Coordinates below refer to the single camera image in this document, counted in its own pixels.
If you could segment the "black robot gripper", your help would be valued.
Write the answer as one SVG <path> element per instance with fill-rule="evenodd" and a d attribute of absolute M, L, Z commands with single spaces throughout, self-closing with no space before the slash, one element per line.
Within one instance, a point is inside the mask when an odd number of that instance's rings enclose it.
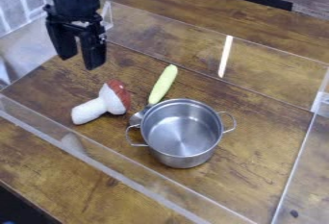
<path fill-rule="evenodd" d="M 47 29 L 57 56 L 67 60 L 77 54 L 75 37 L 80 36 L 81 57 L 87 70 L 105 62 L 107 42 L 100 0 L 51 0 L 45 4 Z"/>

